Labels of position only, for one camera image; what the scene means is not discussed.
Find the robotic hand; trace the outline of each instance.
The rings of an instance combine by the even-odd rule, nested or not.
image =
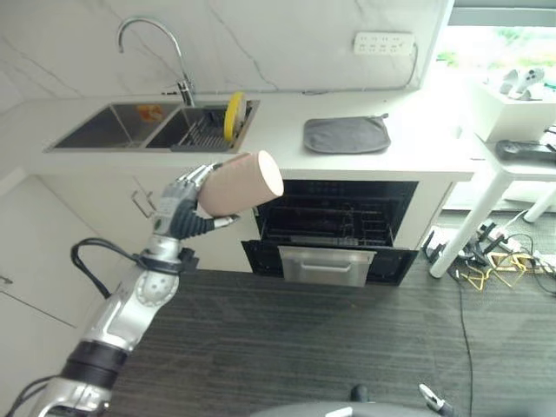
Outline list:
[[[166,187],[147,248],[101,306],[62,372],[49,381],[31,416],[101,414],[109,406],[127,357],[174,296],[180,273],[196,267],[193,250],[182,248],[180,240],[239,220],[237,215],[204,219],[195,212],[199,190],[219,167],[202,165]]]

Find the kitchen sink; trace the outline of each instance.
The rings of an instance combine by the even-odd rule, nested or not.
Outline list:
[[[45,152],[229,152],[239,149],[258,102],[248,102],[246,122],[232,140],[223,137],[227,103],[112,103]]]

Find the table leg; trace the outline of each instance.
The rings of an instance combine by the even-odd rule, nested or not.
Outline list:
[[[512,178],[505,171],[501,170],[495,173],[494,178],[486,187],[475,207],[467,215],[456,236],[448,242],[442,251],[442,256],[430,268],[429,272],[434,278],[441,278],[444,275],[460,250],[469,242],[475,230],[488,217],[493,205],[502,197],[511,182]]]
[[[544,194],[542,197],[540,197],[539,200],[537,200],[536,203],[534,203],[529,211],[527,211],[526,214],[523,216],[523,220],[529,223],[536,222],[540,215],[542,215],[545,210],[548,209],[548,206],[553,203],[555,196],[556,185],[553,186],[553,189],[551,191]]]

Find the oven mitt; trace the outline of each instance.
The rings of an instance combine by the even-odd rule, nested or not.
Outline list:
[[[390,136],[383,122],[387,117],[388,114],[307,120],[303,144],[323,154],[375,152],[390,146]]]

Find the faucet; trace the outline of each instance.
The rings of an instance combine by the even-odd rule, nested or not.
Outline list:
[[[175,39],[174,34],[162,23],[158,22],[155,19],[151,19],[150,17],[128,17],[127,19],[123,20],[118,27],[116,32],[116,39],[118,43],[118,49],[120,53],[123,53],[123,45],[122,45],[122,36],[123,32],[126,30],[128,26],[135,22],[145,22],[150,23],[156,28],[160,29],[164,32],[164,35],[169,37],[170,41],[174,44],[175,53],[177,54],[178,62],[180,63],[180,69],[182,70],[183,79],[177,81],[177,88],[180,90],[182,94],[183,102],[186,106],[195,107],[195,100],[193,99],[193,84],[188,77],[187,71],[185,70],[185,65],[183,64],[183,55],[182,50],[180,49],[180,45]]]

